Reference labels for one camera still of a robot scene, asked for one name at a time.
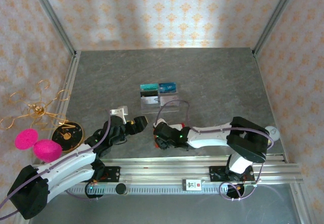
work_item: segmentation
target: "gold wire decoration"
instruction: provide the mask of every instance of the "gold wire decoration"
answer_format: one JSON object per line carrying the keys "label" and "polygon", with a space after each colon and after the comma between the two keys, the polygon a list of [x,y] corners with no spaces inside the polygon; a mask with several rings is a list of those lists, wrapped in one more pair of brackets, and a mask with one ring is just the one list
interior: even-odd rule
{"label": "gold wire decoration", "polygon": [[[48,109],[48,106],[55,100],[66,101],[66,100],[70,99],[71,92],[66,89],[61,90],[56,94],[56,97],[53,100],[51,100],[48,103],[45,103],[42,101],[42,91],[48,89],[50,87],[50,85],[51,85],[51,83],[47,79],[41,80],[36,84],[36,91],[39,92],[39,101],[34,102],[34,103],[28,103],[25,100],[23,100],[24,93],[22,91],[17,91],[15,93],[11,94],[11,96],[9,97],[9,102],[12,104],[16,104],[18,102],[24,103],[27,106],[27,114],[17,116],[17,117],[14,117],[14,116],[4,117],[3,119],[0,120],[0,129],[2,129],[2,130],[10,129],[14,126],[15,121],[17,119],[25,118],[25,117],[29,117],[29,118],[33,119],[32,123],[30,124],[30,128],[32,128],[34,126],[38,126],[38,127],[40,127],[41,130],[53,130],[53,129],[56,129],[57,127],[65,124],[66,122],[68,122],[68,120],[66,119],[66,116],[64,114],[50,113],[47,111],[47,109]],[[50,123],[41,122],[43,116],[50,117],[51,122]]]}

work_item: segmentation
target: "white label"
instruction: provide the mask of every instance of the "white label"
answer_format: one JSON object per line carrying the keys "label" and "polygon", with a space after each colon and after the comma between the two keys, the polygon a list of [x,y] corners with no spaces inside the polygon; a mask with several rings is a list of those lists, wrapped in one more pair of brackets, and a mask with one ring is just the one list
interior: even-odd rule
{"label": "white label", "polygon": [[201,180],[186,179],[186,191],[201,191]]}

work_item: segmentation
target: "patterned wallpaper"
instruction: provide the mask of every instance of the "patterned wallpaper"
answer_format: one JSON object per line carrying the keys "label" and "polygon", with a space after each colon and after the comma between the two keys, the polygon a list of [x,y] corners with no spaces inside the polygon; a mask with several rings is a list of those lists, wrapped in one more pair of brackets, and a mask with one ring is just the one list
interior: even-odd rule
{"label": "patterned wallpaper", "polygon": [[279,0],[50,0],[77,50],[253,47]]}
{"label": "patterned wallpaper", "polygon": [[[35,84],[49,79],[51,86],[43,93],[44,101],[56,96],[65,78],[70,55],[42,10],[38,0],[0,0],[0,119],[26,112],[23,104],[12,105],[9,96],[16,91],[26,92],[27,102],[35,99]],[[2,201],[20,170],[33,161],[31,151],[14,146],[16,135],[31,124],[20,119],[7,131],[0,130],[0,201]],[[14,211],[8,202],[0,216]]]}
{"label": "patterned wallpaper", "polygon": [[258,56],[289,159],[324,220],[324,0],[291,0]]}

